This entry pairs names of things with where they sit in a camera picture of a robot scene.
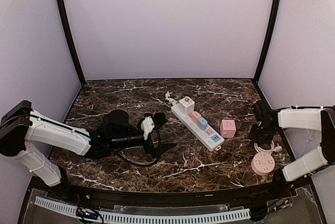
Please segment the round pink socket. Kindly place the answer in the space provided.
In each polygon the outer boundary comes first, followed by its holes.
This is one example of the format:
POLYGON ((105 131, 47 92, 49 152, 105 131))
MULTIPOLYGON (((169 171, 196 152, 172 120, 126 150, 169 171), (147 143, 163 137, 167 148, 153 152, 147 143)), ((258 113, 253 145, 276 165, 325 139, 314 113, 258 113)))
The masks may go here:
POLYGON ((251 168, 257 175, 266 176, 275 168, 274 158, 266 152, 259 152, 253 157, 251 168))

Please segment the pink cube socket adapter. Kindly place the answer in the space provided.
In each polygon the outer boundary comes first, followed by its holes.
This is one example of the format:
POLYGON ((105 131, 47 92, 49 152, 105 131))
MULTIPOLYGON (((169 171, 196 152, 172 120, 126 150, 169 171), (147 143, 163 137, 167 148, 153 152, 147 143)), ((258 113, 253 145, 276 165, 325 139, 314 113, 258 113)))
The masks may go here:
POLYGON ((236 133, 236 124, 232 119, 223 119, 220 124, 220 134, 224 138, 233 138, 236 133))

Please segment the small blue charger plug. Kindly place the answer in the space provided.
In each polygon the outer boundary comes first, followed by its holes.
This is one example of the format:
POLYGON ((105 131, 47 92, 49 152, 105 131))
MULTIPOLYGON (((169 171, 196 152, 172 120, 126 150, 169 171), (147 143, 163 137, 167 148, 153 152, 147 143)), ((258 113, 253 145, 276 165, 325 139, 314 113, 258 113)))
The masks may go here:
POLYGON ((197 126, 201 131, 205 131, 207 129, 207 126, 208 126, 208 121, 205 118, 201 117, 198 120, 197 126))

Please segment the small pink charger plug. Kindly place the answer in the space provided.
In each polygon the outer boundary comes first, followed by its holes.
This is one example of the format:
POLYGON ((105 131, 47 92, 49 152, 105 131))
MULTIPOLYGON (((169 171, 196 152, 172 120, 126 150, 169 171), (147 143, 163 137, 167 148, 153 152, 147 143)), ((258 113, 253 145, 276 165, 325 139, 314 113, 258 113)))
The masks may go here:
POLYGON ((192 122, 196 125, 198 124, 198 120, 202 117, 201 114, 198 113, 197 111, 191 112, 188 116, 192 120, 192 122))

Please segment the white multicolour power strip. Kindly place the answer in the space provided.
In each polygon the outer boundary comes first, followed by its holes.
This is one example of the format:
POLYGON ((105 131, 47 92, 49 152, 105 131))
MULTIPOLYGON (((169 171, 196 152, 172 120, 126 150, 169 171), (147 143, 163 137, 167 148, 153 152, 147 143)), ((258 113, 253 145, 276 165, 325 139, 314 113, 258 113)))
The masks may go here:
POLYGON ((187 110, 185 114, 181 104, 172 106, 171 111, 209 151, 221 149, 224 138, 198 112, 187 110))

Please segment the white cube socket adapter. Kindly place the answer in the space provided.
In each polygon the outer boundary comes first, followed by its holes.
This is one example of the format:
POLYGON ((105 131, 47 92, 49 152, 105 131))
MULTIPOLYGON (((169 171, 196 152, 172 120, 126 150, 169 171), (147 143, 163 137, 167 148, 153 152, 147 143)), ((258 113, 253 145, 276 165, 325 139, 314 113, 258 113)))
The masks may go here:
POLYGON ((184 98, 180 99, 179 101, 179 110, 184 115, 189 115, 194 111, 195 108, 195 102, 188 96, 185 96, 184 98))

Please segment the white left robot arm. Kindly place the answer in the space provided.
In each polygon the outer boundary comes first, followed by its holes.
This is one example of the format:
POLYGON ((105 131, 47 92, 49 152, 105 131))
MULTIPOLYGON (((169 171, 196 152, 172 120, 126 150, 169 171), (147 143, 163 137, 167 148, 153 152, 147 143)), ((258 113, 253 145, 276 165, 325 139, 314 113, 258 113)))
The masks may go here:
POLYGON ((51 163, 33 144, 46 143, 88 159, 100 160, 115 155, 140 167, 158 163, 176 143, 162 143, 160 128, 167 123, 164 113, 145 114, 136 127, 129 123, 124 110, 103 115, 95 130, 72 127, 52 120, 32 109, 31 102, 21 101, 1 119, 1 155, 13 157, 49 187, 67 184, 64 169, 51 163), (149 164, 136 164, 121 156, 126 148, 143 147, 154 159, 149 164))

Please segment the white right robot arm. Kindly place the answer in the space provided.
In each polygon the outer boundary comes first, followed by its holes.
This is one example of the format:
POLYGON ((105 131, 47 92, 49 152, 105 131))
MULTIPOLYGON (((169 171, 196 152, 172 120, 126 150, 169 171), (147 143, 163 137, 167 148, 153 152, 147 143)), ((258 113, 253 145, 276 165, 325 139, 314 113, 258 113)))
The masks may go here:
POLYGON ((334 165, 334 107, 291 106, 273 109, 260 100, 252 106, 256 123, 249 138, 269 146, 283 133, 294 149, 295 160, 273 174, 273 182, 288 184, 334 165))

